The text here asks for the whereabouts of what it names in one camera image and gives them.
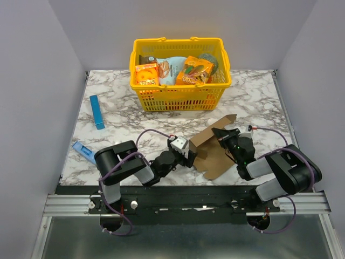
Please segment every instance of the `blue box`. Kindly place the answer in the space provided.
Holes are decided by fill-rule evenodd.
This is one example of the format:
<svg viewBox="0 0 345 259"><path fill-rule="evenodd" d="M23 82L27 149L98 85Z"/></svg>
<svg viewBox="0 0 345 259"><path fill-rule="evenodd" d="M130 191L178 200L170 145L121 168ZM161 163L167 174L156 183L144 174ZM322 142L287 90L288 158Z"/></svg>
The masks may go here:
<svg viewBox="0 0 345 259"><path fill-rule="evenodd" d="M101 107L99 106L98 97L90 96L91 108L93 113L93 119L95 121L96 128L101 130L105 128L103 118L101 114Z"/></svg>
<svg viewBox="0 0 345 259"><path fill-rule="evenodd" d="M90 149L88 149L87 147L85 147L82 143L80 143L79 141L77 141L76 143L73 144L72 146L75 151L77 151L79 154L81 154L84 158L86 158L88 161L90 161L91 163L93 163L94 165L96 164L95 161L95 153L92 152Z"/></svg>

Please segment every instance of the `orange snack bag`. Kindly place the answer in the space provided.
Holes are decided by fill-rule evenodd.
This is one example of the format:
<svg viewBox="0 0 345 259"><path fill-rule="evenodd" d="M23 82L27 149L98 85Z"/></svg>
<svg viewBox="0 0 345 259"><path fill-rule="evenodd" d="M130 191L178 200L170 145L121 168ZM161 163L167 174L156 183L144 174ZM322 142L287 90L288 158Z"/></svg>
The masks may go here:
<svg viewBox="0 0 345 259"><path fill-rule="evenodd" d="M135 74L139 85L158 85L157 63L135 66Z"/></svg>
<svg viewBox="0 0 345 259"><path fill-rule="evenodd" d="M211 76L214 63L189 56L183 70L176 78L176 85L206 84Z"/></svg>

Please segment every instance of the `plastic shopping basket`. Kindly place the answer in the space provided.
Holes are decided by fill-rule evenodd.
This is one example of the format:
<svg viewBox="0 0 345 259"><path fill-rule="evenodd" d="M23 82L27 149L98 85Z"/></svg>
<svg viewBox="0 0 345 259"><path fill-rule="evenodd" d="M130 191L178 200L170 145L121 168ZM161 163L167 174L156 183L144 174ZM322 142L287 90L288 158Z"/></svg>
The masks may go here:
<svg viewBox="0 0 345 259"><path fill-rule="evenodd" d="M210 53L217 58L218 69L211 84L197 85L137 85L135 66L139 55L155 58L198 57ZM231 84L230 62L220 38L137 39L130 56L130 85L145 111L213 110Z"/></svg>

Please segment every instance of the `marble surface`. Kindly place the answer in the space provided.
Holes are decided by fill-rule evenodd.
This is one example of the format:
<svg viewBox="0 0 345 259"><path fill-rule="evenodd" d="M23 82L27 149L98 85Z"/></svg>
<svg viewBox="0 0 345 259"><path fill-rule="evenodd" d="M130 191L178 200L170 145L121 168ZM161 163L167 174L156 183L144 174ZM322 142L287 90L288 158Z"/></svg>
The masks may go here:
<svg viewBox="0 0 345 259"><path fill-rule="evenodd" d="M129 86L129 77L129 70L90 72L60 181L62 185L97 185L98 170L72 148L76 141L97 152L120 142L135 141L147 128L189 139L226 114L236 113L237 120L231 127L239 127L241 131L248 124L275 128L291 142L270 71L231 71L232 87L225 90L213 111L144 112ZM102 130L97 130L93 121L89 96L94 94L99 98L105 123L105 129ZM255 131L253 141L256 156L284 145L278 134L267 131ZM139 142L139 151L148 160L154 159L165 149L166 138L154 132L147 132ZM194 168L178 166L157 185L258 185L273 177L266 175L247 182L238 176L233 166L219 178L210 181ZM140 182L131 176L123 180L121 185L140 185Z"/></svg>

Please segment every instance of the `brown cardboard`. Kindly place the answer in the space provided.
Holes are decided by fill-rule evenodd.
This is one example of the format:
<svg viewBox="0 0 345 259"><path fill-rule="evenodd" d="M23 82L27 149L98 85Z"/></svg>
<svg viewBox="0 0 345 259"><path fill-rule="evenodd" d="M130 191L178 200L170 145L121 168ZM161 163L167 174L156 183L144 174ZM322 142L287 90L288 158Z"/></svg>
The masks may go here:
<svg viewBox="0 0 345 259"><path fill-rule="evenodd" d="M196 134L189 141L189 149L198 153L194 166L199 172L206 171L204 177L209 180L221 176L234 165L234 162L225 155L225 149L218 143L212 128L224 128L226 125L234 123L235 120L236 114L228 114Z"/></svg>

